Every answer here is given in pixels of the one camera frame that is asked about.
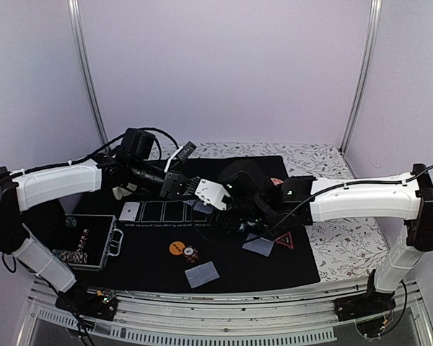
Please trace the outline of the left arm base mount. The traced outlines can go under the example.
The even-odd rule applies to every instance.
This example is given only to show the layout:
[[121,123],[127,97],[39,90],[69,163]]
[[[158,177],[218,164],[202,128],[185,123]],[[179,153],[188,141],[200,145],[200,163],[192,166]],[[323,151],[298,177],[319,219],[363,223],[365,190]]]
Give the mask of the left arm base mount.
[[117,294],[113,290],[101,289],[89,292],[88,287],[75,283],[67,292],[55,290],[55,306],[77,316],[88,316],[113,321],[118,308]]

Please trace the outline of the orange big blind button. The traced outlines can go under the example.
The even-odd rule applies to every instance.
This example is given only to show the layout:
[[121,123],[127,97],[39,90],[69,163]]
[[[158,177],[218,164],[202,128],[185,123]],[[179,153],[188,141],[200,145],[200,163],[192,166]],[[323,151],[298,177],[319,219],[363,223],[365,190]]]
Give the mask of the orange big blind button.
[[169,251],[174,256],[183,255],[184,249],[185,249],[185,245],[181,241],[174,241],[169,246]]

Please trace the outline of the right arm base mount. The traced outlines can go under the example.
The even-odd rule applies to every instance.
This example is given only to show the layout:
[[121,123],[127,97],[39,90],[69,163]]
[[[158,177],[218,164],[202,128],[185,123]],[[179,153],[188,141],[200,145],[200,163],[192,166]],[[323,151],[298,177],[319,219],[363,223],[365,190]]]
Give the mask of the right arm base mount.
[[375,272],[367,279],[366,291],[333,301],[334,312],[339,321],[364,318],[374,314],[388,313],[389,316],[381,316],[379,319],[358,322],[356,327],[361,336],[368,339],[381,337],[389,330],[390,318],[396,307],[394,293],[377,292],[374,283]]

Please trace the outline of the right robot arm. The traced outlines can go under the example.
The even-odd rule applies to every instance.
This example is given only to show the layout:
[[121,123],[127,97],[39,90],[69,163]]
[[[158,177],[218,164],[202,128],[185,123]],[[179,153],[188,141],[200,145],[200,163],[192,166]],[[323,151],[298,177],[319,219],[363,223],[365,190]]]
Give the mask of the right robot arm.
[[422,255],[433,251],[433,182],[431,167],[415,164],[392,177],[328,179],[291,176],[277,182],[252,161],[227,167],[216,182],[201,182],[200,199],[221,212],[253,208],[277,229],[293,221],[311,225],[345,218],[398,218],[401,234],[383,263],[369,277],[359,298],[364,314],[385,305]]

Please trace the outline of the dealt cards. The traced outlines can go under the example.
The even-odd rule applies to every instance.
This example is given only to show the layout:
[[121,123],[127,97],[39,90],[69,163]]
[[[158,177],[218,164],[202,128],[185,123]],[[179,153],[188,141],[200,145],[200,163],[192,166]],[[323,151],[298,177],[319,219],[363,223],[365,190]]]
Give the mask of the dealt cards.
[[185,271],[191,288],[197,288],[220,278],[213,262],[206,262]]
[[255,234],[248,234],[246,242],[242,245],[244,250],[255,252],[264,257],[269,257],[274,247],[274,242],[269,239],[258,238]]

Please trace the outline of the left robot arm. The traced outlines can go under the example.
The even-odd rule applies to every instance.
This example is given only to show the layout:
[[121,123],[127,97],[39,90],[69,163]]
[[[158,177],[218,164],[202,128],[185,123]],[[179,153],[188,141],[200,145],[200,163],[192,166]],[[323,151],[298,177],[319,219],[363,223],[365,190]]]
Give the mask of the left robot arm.
[[174,168],[185,162],[196,146],[187,142],[177,146],[167,160],[150,161],[155,132],[153,128],[129,128],[116,138],[119,145],[111,154],[99,148],[75,161],[12,172],[0,167],[0,252],[13,256],[65,293],[65,301],[78,313],[91,309],[91,294],[76,285],[69,266],[32,234],[22,213],[49,201],[102,188],[111,189],[118,200],[140,191],[180,200],[189,184]]

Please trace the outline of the red black chip stack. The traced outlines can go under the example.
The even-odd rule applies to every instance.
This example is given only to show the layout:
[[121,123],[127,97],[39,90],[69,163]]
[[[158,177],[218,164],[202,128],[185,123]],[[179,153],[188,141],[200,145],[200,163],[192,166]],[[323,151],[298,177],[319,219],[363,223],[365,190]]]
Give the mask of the red black chip stack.
[[198,261],[198,250],[192,246],[188,246],[183,250],[183,256],[190,263],[196,263]]

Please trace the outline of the blue playing card deck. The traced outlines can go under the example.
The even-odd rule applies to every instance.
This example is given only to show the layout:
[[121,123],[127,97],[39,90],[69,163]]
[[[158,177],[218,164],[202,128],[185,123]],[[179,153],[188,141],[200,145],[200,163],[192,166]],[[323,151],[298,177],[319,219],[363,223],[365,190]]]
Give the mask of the blue playing card deck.
[[210,205],[205,205],[201,200],[186,200],[184,203],[190,208],[191,212],[211,215],[214,211]]

